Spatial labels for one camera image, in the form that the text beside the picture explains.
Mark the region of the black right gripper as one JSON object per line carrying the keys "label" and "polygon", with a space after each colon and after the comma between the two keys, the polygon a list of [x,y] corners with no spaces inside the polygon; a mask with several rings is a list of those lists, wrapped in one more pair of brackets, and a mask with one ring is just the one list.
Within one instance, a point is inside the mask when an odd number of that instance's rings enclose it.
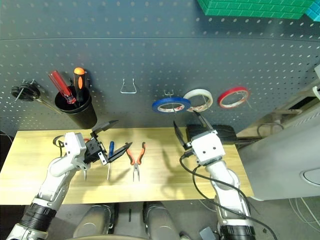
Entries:
{"label": "black right gripper", "polygon": [[[206,128],[208,131],[211,131],[211,132],[214,130],[212,125],[208,122],[208,120],[205,117],[203,117],[197,111],[194,111],[194,113],[198,117],[198,119],[200,120],[200,122],[201,122],[201,124],[203,125],[204,128]],[[185,149],[185,151],[191,150],[193,148],[192,147],[192,143],[190,141],[189,142],[185,142],[184,141],[183,134],[180,131],[180,129],[177,126],[175,121],[173,121],[173,127],[174,127],[175,135],[176,135],[177,139],[179,140],[180,144],[182,145],[182,147]]]}

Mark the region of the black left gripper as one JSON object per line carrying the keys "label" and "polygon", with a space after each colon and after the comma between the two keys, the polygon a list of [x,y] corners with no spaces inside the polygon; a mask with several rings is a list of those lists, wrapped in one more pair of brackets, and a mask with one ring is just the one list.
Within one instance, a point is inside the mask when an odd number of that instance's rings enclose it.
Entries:
{"label": "black left gripper", "polygon": [[111,120],[106,123],[95,126],[91,132],[91,139],[85,143],[86,151],[84,154],[84,163],[89,165],[96,161],[100,161],[102,165],[112,163],[120,158],[127,149],[132,145],[132,142],[126,143],[122,147],[113,152],[113,155],[108,157],[107,151],[103,143],[98,140],[98,133],[105,132],[112,128],[119,120]]}

